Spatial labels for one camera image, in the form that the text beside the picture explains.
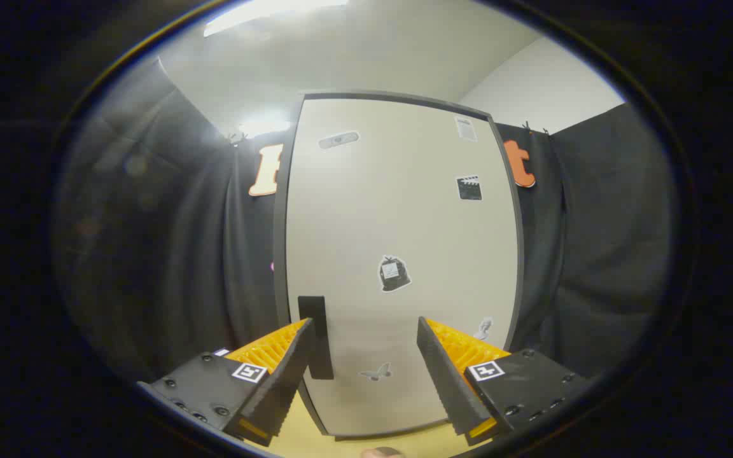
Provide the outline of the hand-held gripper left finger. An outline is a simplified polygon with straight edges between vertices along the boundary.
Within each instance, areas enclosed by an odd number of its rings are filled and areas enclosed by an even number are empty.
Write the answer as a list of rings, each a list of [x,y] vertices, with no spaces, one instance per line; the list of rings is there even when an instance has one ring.
[[[315,338],[314,320],[301,319],[238,350],[196,354],[137,388],[211,441],[267,447],[281,433]]]

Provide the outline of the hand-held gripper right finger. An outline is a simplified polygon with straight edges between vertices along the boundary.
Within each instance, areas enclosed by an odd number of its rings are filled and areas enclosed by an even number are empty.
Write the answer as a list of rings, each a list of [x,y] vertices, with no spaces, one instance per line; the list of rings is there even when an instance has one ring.
[[[537,350],[506,352],[425,317],[417,346],[446,417],[470,446],[547,423],[591,385]]]

